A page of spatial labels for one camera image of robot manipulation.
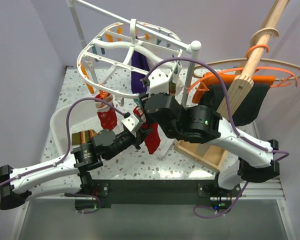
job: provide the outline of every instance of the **black cloth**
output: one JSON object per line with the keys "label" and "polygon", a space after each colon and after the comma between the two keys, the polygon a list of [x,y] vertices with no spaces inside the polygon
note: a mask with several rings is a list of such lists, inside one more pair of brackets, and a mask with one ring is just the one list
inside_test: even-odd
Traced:
{"label": "black cloth", "polygon": [[[199,105],[205,105],[213,110],[217,110],[225,95],[221,85],[210,85],[209,91],[206,91],[200,99]],[[258,116],[262,102],[264,101],[270,84],[255,83],[245,97],[241,105],[235,111],[233,117],[236,126],[244,126],[252,123]]]}

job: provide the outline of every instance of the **white pole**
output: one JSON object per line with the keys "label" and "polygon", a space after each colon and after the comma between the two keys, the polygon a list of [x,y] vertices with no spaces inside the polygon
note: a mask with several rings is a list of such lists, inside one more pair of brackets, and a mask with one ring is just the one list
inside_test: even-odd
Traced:
{"label": "white pole", "polygon": [[[191,42],[191,58],[197,60],[198,59],[198,55],[199,55],[199,51],[201,49],[201,43],[199,41],[193,41]],[[188,89],[191,85],[191,80],[192,80],[192,76],[193,76],[193,72],[195,69],[195,63],[194,62],[190,62],[188,70],[186,72],[186,78],[185,78],[185,83],[184,83],[184,88],[183,88],[183,93],[182,93],[182,99],[181,99],[181,104],[182,106],[186,107],[187,105],[187,99],[188,99]]]}
{"label": "white pole", "polygon": [[[122,23],[130,24],[130,20],[125,19],[125,18],[123,18],[121,16],[118,16],[118,15],[112,13],[112,12],[106,11],[106,10],[104,10],[104,9],[102,9],[100,7],[97,7],[97,6],[95,6],[95,5],[91,4],[91,3],[88,3],[86,1],[83,1],[83,0],[68,0],[68,1],[77,2],[77,3],[79,3],[79,4],[81,4],[81,5],[85,6],[85,7],[87,7],[89,9],[95,10],[95,11],[97,11],[99,13],[102,13],[102,14],[110,16],[110,17],[112,17],[114,19],[117,19],[118,21],[120,21]],[[143,25],[140,25],[140,24],[136,24],[135,27],[137,29],[145,31],[148,34],[157,36],[159,39],[165,40],[169,44],[174,45],[174,46],[176,46],[176,47],[178,47],[178,48],[180,48],[182,50],[185,50],[189,54],[192,54],[192,48],[191,48],[190,44],[186,44],[184,42],[181,42],[181,41],[179,41],[177,39],[174,39],[172,37],[166,36],[166,35],[161,34],[159,32],[156,32],[156,31],[154,31],[154,30],[152,30],[150,28],[147,28],[147,27],[145,27]]]}
{"label": "white pole", "polygon": [[[70,12],[71,12],[74,24],[75,24],[76,31],[78,32],[82,48],[84,49],[87,46],[87,43],[86,43],[85,36],[84,36],[84,33],[83,33],[81,25],[80,25],[80,21],[79,21],[79,18],[78,18],[76,7],[74,5],[73,0],[67,0],[66,2],[67,2],[68,6],[70,8]],[[97,75],[95,73],[93,59],[91,57],[86,57],[86,63],[87,63],[87,67],[89,69],[89,72],[91,73],[91,77],[92,77],[93,82],[98,84],[99,82],[98,82],[98,79],[97,79]]]}

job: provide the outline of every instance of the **white plastic frame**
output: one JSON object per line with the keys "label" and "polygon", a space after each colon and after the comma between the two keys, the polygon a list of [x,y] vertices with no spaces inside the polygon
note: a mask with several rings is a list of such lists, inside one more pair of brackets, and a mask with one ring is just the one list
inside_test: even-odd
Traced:
{"label": "white plastic frame", "polygon": [[[160,51],[165,51],[168,53],[171,53],[173,55],[175,55],[176,57],[180,57],[183,50],[180,48],[179,50],[173,50],[171,48],[168,47],[164,47],[164,46],[160,46],[160,45],[156,45],[150,42],[146,42],[144,41],[145,36],[140,36],[138,37],[138,39],[135,39],[135,29],[136,29],[136,20],[132,19],[131,20],[132,24],[130,25],[130,36],[125,36],[123,34],[118,34],[116,32],[110,31],[112,28],[118,28],[118,26],[123,25],[123,23],[121,22],[115,22],[113,24],[110,24],[108,26],[106,26],[94,39],[92,39],[92,41],[80,52],[78,58],[77,58],[77,69],[79,74],[83,77],[84,81],[89,84],[90,86],[95,87],[96,89],[105,91],[107,93],[111,93],[116,97],[119,98],[127,98],[127,99],[136,99],[138,98],[138,94],[129,94],[129,93],[122,93],[120,91],[117,90],[113,90],[111,88],[108,88],[106,86],[104,86],[103,84],[105,84],[109,78],[115,73],[116,68],[117,67],[122,67],[125,69],[128,69],[130,71],[134,71],[134,72],[138,72],[141,74],[146,75],[148,72],[142,69],[139,69],[137,67],[133,67],[131,65],[129,65],[129,61],[131,60],[132,54],[134,52],[134,50],[138,51],[139,53],[145,55],[148,59],[150,59],[153,63],[158,63],[160,61],[162,61],[161,58],[159,58],[158,56],[156,56],[154,53],[152,53],[150,50],[146,49],[145,47],[142,47],[142,45],[144,46],[151,46],[153,48],[159,49]],[[170,38],[174,38],[178,41],[180,41],[180,38],[172,31],[164,28],[164,27],[159,27],[153,24],[149,24],[149,23],[145,23],[145,22],[140,22],[138,21],[138,24],[140,25],[146,25],[148,28],[152,28],[154,30],[157,31],[161,31],[163,33],[169,34]],[[104,37],[105,34],[110,35],[112,37],[115,38],[121,38],[122,40],[127,40],[130,42],[126,42],[126,41],[117,41],[117,42],[106,42],[106,41],[102,41],[100,40],[100,37]],[[128,49],[127,55],[124,59],[123,62],[118,62],[112,59],[109,59],[107,57],[101,56],[99,54],[94,54],[90,52],[90,49],[93,46],[97,46],[100,48],[104,48],[104,49],[115,49],[115,48],[125,48]],[[109,69],[109,75],[107,77],[105,77],[104,79],[99,80],[99,83],[95,83],[93,81],[91,81],[90,79],[88,79],[82,72],[81,67],[80,67],[80,63],[84,62],[83,59],[85,57],[89,57],[89,58],[93,58],[93,59],[97,59],[98,61],[103,61],[103,62],[107,62],[109,64],[112,64],[112,66]],[[176,68],[180,68],[180,66],[178,66],[177,62],[167,62],[165,64],[162,65],[163,67],[169,68],[171,69],[169,75],[168,75],[168,79],[171,79],[171,77],[173,76],[173,73],[175,71]]]}
{"label": "white plastic frame", "polygon": [[[12,173],[10,173],[9,175],[10,178],[16,177],[16,179],[11,182],[11,184],[14,185],[13,192],[16,194],[22,194],[31,188],[35,188],[35,186],[51,181],[53,179],[79,174],[79,169],[74,167],[77,162],[73,154],[68,154],[63,162],[58,165],[56,164],[56,162],[59,161],[63,156],[64,155],[32,166],[14,168],[12,170]],[[54,167],[38,170],[33,173],[29,173],[26,176],[18,177],[18,175],[23,174],[27,171],[45,167],[51,164],[53,164]]]}

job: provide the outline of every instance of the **white basket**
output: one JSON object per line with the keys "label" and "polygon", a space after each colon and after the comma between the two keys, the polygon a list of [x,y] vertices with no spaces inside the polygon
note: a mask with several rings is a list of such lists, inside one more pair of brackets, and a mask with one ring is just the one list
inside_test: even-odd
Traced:
{"label": "white basket", "polygon": [[[70,106],[71,105],[60,108],[52,115],[50,119],[50,129],[59,155],[65,154],[68,146],[66,117]],[[119,114],[116,116],[118,118],[118,125],[113,129],[113,131],[117,134],[123,129],[120,124],[120,119],[122,119],[122,117],[119,116]],[[97,115],[95,102],[82,101],[78,103],[71,111],[69,127],[70,139],[72,139],[72,133],[78,133],[80,131],[86,131],[90,129],[95,130],[97,133],[101,131],[102,127]]]}

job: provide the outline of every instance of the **wooden pole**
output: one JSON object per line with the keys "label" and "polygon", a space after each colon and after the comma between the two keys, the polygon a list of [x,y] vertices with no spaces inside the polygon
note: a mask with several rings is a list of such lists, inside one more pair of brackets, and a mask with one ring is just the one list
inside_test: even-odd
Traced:
{"label": "wooden pole", "polygon": [[[264,22],[262,23],[261,29],[275,28],[288,2],[289,0],[276,0],[272,8],[270,9],[268,15],[266,16]],[[267,45],[270,38],[271,38],[271,34],[265,33],[259,38],[256,44]],[[229,95],[230,108],[232,114],[235,113],[235,111],[238,109],[240,104],[243,102],[245,97],[252,89],[254,85],[252,76],[255,73],[255,70],[264,53],[264,50],[265,49],[263,47],[259,47],[254,49],[251,52],[250,57],[247,60],[241,75],[238,75],[232,82],[231,86],[229,87],[228,95]],[[224,118],[229,120],[225,98],[223,98],[220,106],[217,109],[217,112],[220,113]],[[203,157],[210,148],[217,148],[217,147],[211,146],[209,144],[199,144],[195,153]]]}

